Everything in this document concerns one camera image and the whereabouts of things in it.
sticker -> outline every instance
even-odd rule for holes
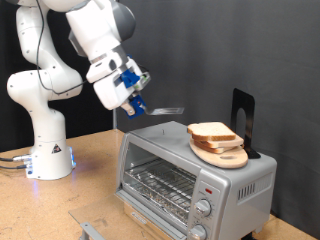
[[[131,215],[134,216],[137,220],[139,220],[142,224],[147,224],[147,221],[140,217],[137,213],[132,212]]]
[[[58,144],[56,144],[52,150],[52,154],[54,153],[58,153],[58,152],[61,152],[61,148],[58,146]]]

bread slice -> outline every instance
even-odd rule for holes
[[[226,147],[236,147],[243,144],[243,138],[236,135],[234,140],[228,141],[201,141],[203,145],[209,148],[226,148]]]
[[[221,122],[190,124],[188,133],[192,134],[196,141],[225,141],[236,138],[236,134]]]
[[[224,153],[226,151],[229,151],[231,149],[234,149],[235,147],[220,147],[220,148],[210,148],[205,146],[204,144],[202,144],[201,142],[198,141],[194,141],[194,145],[196,145],[198,148],[201,148],[202,150],[205,150],[207,152],[211,152],[211,153],[216,153],[216,154],[221,154]]]

black stand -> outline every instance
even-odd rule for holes
[[[237,115],[238,115],[239,109],[242,108],[246,114],[246,134],[244,137],[244,150],[247,152],[249,159],[261,158],[260,154],[251,148],[254,107],[255,107],[255,101],[253,96],[245,92],[242,92],[237,88],[233,90],[233,102],[232,102],[232,111],[231,111],[231,130],[236,132]]]

oven rack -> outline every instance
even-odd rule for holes
[[[126,171],[140,195],[187,224],[196,177],[163,159]]]

red button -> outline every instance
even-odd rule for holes
[[[212,194],[212,191],[208,188],[206,188],[206,192]]]

